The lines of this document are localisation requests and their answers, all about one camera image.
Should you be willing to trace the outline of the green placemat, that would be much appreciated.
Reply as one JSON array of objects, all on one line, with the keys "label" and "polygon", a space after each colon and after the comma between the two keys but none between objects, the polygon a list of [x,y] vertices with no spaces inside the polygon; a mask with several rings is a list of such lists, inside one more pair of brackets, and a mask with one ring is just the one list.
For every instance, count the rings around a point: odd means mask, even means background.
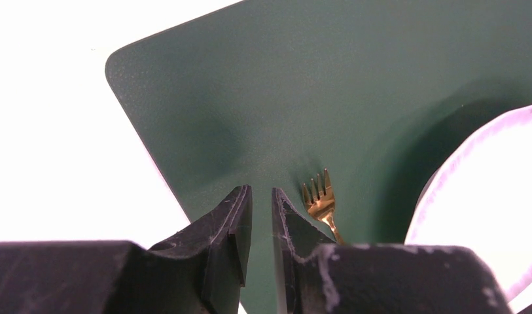
[{"label": "green placemat", "polygon": [[272,188],[327,169],[346,241],[405,238],[431,175],[532,104],[532,1],[242,1],[111,54],[105,74],[191,220],[253,189],[241,302],[276,313]]}]

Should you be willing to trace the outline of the gold fork black handle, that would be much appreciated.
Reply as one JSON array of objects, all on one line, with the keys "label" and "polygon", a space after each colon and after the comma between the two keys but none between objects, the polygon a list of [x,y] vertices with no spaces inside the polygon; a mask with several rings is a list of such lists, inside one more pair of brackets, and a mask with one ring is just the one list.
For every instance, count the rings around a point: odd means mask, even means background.
[{"label": "gold fork black handle", "polygon": [[336,223],[334,214],[336,210],[336,198],[330,181],[327,168],[323,174],[316,174],[309,183],[302,184],[303,204],[308,215],[316,221],[325,223],[331,230],[337,243],[345,245]]}]

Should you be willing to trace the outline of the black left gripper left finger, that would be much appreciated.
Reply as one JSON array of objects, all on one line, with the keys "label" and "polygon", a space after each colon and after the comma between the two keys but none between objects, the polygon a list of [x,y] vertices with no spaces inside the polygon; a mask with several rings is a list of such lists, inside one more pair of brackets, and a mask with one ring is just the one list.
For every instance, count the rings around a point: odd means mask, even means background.
[{"label": "black left gripper left finger", "polygon": [[236,313],[252,188],[144,249],[131,241],[0,242],[0,313]]}]

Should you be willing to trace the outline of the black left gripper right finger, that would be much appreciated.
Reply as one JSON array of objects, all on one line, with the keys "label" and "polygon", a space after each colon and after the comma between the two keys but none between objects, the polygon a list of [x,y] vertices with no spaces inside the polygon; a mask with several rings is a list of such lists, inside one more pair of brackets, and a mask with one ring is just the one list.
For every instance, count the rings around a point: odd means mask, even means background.
[{"label": "black left gripper right finger", "polygon": [[491,270],[470,249],[341,245],[272,190],[278,313],[509,313]]}]

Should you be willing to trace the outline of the white plate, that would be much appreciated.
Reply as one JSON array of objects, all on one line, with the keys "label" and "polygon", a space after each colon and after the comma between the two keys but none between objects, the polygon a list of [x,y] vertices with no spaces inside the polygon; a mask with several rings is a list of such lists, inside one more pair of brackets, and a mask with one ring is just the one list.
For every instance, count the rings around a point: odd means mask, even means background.
[{"label": "white plate", "polygon": [[532,304],[532,105],[476,130],[438,168],[405,243],[468,247],[513,311]]}]

